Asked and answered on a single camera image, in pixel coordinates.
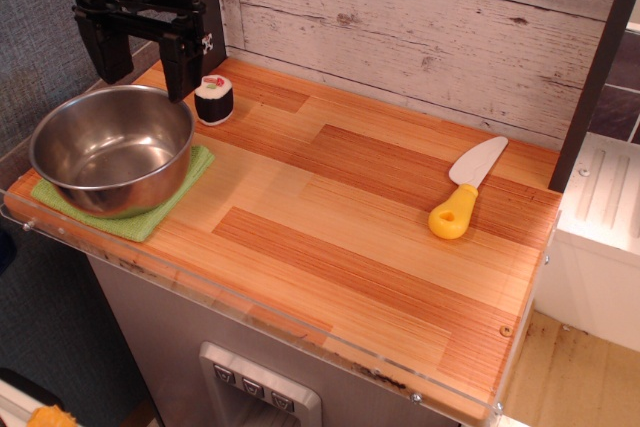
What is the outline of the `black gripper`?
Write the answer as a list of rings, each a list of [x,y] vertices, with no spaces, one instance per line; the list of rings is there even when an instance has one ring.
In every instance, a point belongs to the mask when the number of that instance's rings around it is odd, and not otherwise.
[[[200,0],[75,0],[74,18],[99,77],[115,84],[134,69],[129,36],[160,40],[169,99],[200,83],[205,4]]]

